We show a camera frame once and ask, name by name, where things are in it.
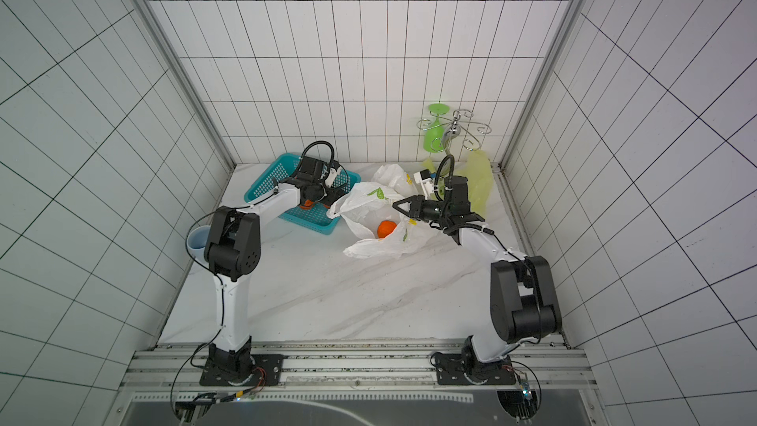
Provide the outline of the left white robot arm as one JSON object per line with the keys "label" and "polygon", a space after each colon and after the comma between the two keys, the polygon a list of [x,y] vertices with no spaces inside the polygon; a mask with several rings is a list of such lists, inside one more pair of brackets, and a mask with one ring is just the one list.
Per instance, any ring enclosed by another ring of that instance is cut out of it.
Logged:
{"label": "left white robot arm", "polygon": [[291,175],[272,179],[270,191],[243,206],[222,206],[212,214],[204,260],[215,276],[220,319],[208,347],[208,380],[242,386],[264,375],[252,356],[246,320],[250,274],[262,259],[262,229],[289,210],[311,209],[345,195],[349,185],[334,184],[340,170],[333,158],[323,161],[303,155]]}

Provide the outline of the white printed plastic bag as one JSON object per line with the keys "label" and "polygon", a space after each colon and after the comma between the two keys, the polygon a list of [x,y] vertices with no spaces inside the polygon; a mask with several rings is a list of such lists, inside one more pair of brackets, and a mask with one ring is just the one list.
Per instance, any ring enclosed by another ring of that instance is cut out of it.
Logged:
{"label": "white printed plastic bag", "polygon": [[[331,219],[343,219],[357,238],[343,254],[357,260],[401,258],[423,249],[437,232],[392,208],[392,203],[418,193],[410,175],[397,164],[383,165],[370,181],[356,183],[326,213]],[[379,239],[377,228],[384,220],[392,220],[397,227],[388,237]]]}

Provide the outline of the orange four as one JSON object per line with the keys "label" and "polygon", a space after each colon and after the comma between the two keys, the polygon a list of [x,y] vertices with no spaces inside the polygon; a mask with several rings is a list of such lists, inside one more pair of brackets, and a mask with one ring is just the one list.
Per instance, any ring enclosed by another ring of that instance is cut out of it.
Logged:
{"label": "orange four", "polygon": [[397,224],[392,220],[384,220],[380,222],[377,228],[377,237],[379,239],[385,239],[388,237],[397,227]]}

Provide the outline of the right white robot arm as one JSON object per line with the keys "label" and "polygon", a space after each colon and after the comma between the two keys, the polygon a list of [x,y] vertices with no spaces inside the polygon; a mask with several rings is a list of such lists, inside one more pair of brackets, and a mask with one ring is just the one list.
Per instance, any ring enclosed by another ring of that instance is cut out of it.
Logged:
{"label": "right white robot arm", "polygon": [[466,177],[447,177],[444,187],[441,200],[413,195],[392,205],[400,214],[426,222],[451,237],[490,269],[491,329],[467,337],[459,354],[434,354],[432,364],[437,368],[438,382],[516,384],[518,377],[510,354],[524,343],[536,344],[562,329],[549,262],[505,246],[484,218],[472,211]]}

